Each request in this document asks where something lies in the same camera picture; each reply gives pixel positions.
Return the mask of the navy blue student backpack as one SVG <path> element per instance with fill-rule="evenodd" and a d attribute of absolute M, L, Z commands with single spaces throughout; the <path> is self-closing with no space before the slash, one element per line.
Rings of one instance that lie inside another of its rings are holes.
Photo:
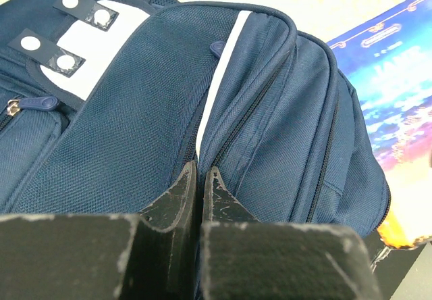
<path fill-rule="evenodd" d="M 263 222 L 366 236 L 391 205 L 355 88 L 283 12 L 3 1 L 2 213 L 136 213 L 189 161 Z"/>

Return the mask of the Jane Eyre blue book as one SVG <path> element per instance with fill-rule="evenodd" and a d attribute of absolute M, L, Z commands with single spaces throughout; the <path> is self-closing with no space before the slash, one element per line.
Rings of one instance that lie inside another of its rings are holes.
<path fill-rule="evenodd" d="M 329 41 L 356 88 L 391 190 L 378 232 L 394 249 L 431 240 L 431 0 L 405 0 Z"/>

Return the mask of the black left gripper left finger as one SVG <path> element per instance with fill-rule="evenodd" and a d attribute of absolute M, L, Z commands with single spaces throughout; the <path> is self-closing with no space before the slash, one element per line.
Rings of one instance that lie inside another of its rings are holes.
<path fill-rule="evenodd" d="M 193 299 L 196 181 L 196 164 L 189 161 L 175 182 L 134 216 L 134 239 L 116 299 Z"/>

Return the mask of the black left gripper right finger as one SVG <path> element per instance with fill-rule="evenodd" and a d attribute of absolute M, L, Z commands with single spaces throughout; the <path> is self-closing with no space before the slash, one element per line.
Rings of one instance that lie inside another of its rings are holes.
<path fill-rule="evenodd" d="M 360 237 L 345 226 L 263 223 L 205 180 L 200 237 L 203 299 L 380 299 Z"/>

